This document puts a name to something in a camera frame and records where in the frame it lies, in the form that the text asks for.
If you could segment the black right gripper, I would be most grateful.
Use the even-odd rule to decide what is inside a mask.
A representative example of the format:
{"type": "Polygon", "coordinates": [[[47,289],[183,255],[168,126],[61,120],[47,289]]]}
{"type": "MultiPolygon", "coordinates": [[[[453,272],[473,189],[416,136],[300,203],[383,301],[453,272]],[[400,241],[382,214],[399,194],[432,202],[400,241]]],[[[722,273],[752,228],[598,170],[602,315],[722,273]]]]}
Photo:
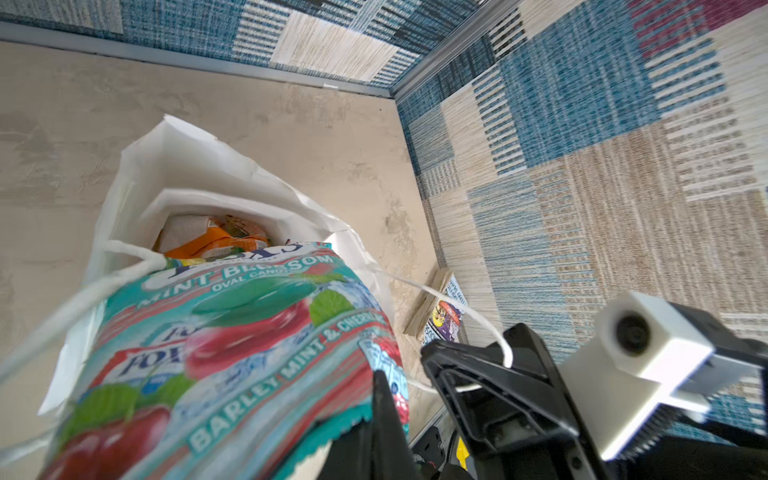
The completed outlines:
{"type": "MultiPolygon", "coordinates": [[[[479,479],[604,479],[605,463],[571,405],[541,338],[518,323],[487,347],[435,340],[421,363],[473,459],[479,479]]],[[[373,375],[372,419],[334,442],[318,479],[416,479],[390,385],[373,375]]]]}

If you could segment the teal pink Fox's candy bag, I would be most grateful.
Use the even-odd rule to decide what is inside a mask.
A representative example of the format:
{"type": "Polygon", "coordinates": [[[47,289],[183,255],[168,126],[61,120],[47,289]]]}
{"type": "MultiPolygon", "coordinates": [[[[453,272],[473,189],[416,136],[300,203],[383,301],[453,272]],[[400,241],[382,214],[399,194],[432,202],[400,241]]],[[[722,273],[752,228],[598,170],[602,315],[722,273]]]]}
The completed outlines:
{"type": "Polygon", "coordinates": [[[409,392],[389,320],[327,243],[171,260],[105,303],[44,479],[285,478],[409,392]]]}

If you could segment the orange snack bag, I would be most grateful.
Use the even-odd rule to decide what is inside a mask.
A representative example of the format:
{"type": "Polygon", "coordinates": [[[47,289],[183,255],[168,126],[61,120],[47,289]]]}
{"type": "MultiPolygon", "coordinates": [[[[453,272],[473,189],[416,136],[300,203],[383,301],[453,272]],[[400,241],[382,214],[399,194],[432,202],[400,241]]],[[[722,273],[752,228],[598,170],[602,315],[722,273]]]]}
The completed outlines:
{"type": "Polygon", "coordinates": [[[270,246],[256,223],[232,215],[175,215],[168,218],[153,249],[174,259],[215,259],[270,246]]]}

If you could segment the white paper bag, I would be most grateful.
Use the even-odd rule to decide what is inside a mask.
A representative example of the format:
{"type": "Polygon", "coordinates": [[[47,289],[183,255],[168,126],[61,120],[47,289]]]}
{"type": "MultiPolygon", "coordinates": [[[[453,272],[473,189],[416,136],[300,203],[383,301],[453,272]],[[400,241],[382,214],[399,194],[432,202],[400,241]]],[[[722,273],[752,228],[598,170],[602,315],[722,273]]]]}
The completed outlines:
{"type": "Polygon", "coordinates": [[[391,274],[348,224],[215,136],[166,116],[123,151],[96,224],[86,285],[1,365],[2,378],[9,379],[54,339],[66,339],[46,400],[47,408],[60,410],[56,426],[4,448],[3,464],[37,449],[44,449],[47,458],[94,346],[106,300],[174,260],[153,247],[168,218],[175,215],[232,215],[252,221],[266,232],[269,247],[329,244],[374,295],[392,328],[391,274]]]}

